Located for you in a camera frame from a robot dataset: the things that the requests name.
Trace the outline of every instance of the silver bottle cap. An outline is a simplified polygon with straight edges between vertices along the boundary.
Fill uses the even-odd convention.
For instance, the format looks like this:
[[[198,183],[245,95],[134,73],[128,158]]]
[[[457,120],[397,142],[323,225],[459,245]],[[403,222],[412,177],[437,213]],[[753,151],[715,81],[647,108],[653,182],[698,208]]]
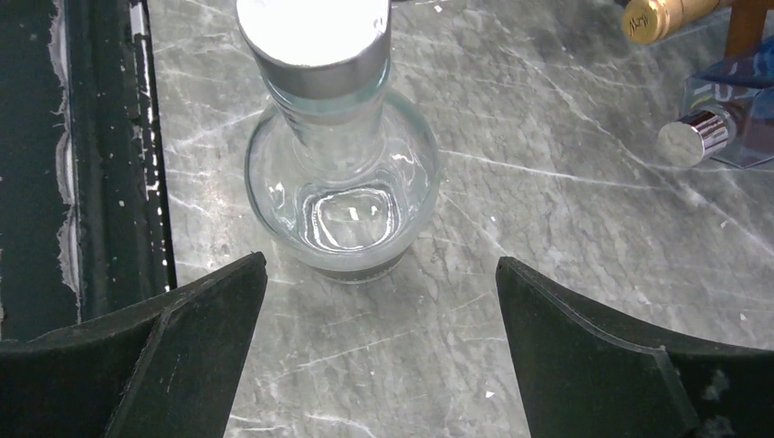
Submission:
[[[664,125],[656,149],[675,166],[693,167],[725,148],[730,138],[724,118],[701,109]]]
[[[377,35],[372,42],[353,57],[334,63],[317,66],[302,66],[271,57],[261,48],[262,41],[254,41],[250,35],[251,26],[256,26],[250,16],[242,16],[240,4],[256,0],[237,0],[236,11],[239,29],[242,37],[250,46],[251,51],[261,68],[264,79],[281,91],[303,99],[335,99],[350,94],[372,82],[384,69],[384,64],[390,57],[391,47],[391,1],[386,4],[387,23],[383,33]],[[296,38],[309,38],[310,35],[295,35]]]

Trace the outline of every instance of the perfume bottle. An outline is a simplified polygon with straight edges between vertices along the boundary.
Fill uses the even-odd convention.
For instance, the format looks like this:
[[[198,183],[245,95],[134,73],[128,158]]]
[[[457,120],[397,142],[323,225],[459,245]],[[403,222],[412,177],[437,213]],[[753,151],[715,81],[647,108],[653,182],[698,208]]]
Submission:
[[[632,0],[623,10],[621,29],[633,42],[650,44],[734,0]]]
[[[248,145],[248,198],[276,242],[343,282],[394,267],[440,185],[430,126],[388,86],[390,11],[389,0],[237,0],[272,98]]]
[[[680,114],[656,142],[676,166],[713,158],[746,169],[774,158],[774,37],[686,79]]]

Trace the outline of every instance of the marble countertop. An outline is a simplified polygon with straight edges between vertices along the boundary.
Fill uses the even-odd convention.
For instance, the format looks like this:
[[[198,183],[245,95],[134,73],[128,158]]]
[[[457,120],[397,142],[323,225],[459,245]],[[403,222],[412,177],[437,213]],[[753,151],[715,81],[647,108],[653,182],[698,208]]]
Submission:
[[[433,126],[445,175],[401,264],[343,286],[279,250],[248,205],[269,102],[234,0],[150,3],[180,283],[268,259],[225,436],[528,437],[495,288],[505,255],[660,326],[774,348],[774,167],[648,153],[683,78],[722,56],[727,13],[638,47],[612,0],[395,4],[392,85]]]

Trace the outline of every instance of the gold bottle cap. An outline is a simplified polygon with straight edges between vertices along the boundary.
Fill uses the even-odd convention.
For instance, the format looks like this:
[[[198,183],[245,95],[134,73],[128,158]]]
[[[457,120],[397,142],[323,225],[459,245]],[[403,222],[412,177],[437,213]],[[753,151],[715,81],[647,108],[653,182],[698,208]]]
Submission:
[[[623,10],[621,28],[633,42],[650,44],[669,32],[669,18],[663,0],[632,0]]]

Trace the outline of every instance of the bottle base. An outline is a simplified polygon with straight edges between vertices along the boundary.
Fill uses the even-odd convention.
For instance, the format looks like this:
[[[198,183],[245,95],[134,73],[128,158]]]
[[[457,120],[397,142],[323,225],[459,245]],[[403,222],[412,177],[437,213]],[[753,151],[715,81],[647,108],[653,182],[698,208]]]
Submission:
[[[357,285],[360,283],[368,283],[369,281],[376,280],[389,274],[390,271],[392,271],[398,265],[398,263],[400,263],[406,252],[408,252],[408,248],[404,249],[399,255],[382,263],[381,265],[370,267],[368,269],[362,269],[359,271],[330,271],[328,269],[320,269],[314,266],[312,266],[312,269],[333,281],[347,285]]]

